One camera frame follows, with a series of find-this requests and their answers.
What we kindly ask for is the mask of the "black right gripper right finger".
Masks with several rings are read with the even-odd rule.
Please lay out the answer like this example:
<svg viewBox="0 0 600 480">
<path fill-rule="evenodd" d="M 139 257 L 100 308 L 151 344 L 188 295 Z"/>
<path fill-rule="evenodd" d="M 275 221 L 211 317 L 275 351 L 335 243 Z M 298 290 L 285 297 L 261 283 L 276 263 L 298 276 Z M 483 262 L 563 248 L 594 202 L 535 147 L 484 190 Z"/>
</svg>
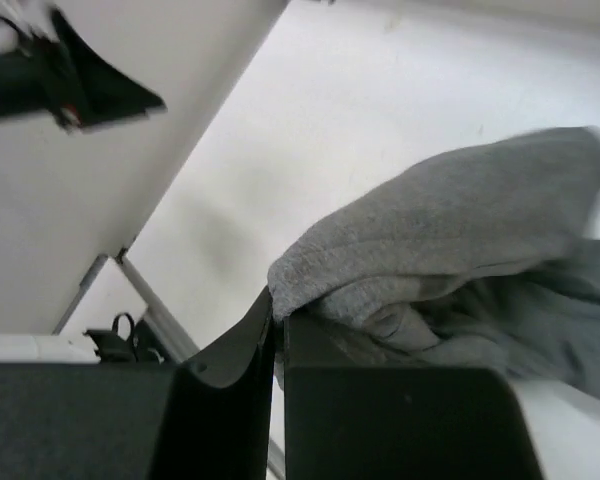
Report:
<svg viewBox="0 0 600 480">
<path fill-rule="evenodd" d="M 499 374 L 356 365 L 309 316 L 287 320 L 284 344 L 287 478 L 542 478 Z"/>
</svg>

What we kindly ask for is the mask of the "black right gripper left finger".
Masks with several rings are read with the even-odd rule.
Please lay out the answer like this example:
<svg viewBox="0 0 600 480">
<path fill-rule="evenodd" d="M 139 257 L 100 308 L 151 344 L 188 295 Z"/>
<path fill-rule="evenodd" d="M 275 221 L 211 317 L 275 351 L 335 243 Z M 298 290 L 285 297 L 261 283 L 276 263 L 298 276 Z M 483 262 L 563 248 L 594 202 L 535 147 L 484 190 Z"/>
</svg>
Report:
<svg viewBox="0 0 600 480">
<path fill-rule="evenodd" d="M 180 364 L 0 363 L 0 479 L 262 479 L 271 297 Z"/>
</svg>

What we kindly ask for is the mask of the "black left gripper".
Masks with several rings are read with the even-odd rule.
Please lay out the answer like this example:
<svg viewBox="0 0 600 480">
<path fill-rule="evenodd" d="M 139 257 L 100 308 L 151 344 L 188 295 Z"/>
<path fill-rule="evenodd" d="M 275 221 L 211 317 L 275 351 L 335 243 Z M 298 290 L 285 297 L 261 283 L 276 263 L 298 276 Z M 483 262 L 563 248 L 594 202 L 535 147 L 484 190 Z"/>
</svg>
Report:
<svg viewBox="0 0 600 480">
<path fill-rule="evenodd" d="M 53 40 L 0 15 L 15 44 L 0 53 L 0 120 L 49 113 L 65 130 L 90 129 L 166 108 L 154 91 L 102 59 L 57 7 Z"/>
</svg>

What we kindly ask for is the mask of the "grey shorts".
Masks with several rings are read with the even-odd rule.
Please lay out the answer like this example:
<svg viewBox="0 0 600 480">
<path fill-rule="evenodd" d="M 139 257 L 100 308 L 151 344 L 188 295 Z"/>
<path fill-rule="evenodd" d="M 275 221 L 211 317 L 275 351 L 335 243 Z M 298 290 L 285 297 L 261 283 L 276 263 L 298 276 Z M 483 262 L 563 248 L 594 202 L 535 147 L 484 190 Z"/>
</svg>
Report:
<svg viewBox="0 0 600 480">
<path fill-rule="evenodd" d="M 315 315 L 358 363 L 486 367 L 600 400 L 599 197 L 586 127 L 431 157 L 271 265 L 273 317 Z"/>
</svg>

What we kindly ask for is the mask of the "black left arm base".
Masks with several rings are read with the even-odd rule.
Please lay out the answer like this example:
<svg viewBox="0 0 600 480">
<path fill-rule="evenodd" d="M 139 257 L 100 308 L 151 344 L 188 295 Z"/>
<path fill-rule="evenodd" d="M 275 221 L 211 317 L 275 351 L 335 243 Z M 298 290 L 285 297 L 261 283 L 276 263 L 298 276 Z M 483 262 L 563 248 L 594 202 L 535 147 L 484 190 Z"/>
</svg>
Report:
<svg viewBox="0 0 600 480">
<path fill-rule="evenodd" d="M 108 329 L 89 328 L 84 335 L 95 344 L 102 363 L 172 363 L 173 359 L 145 320 L 117 314 Z"/>
</svg>

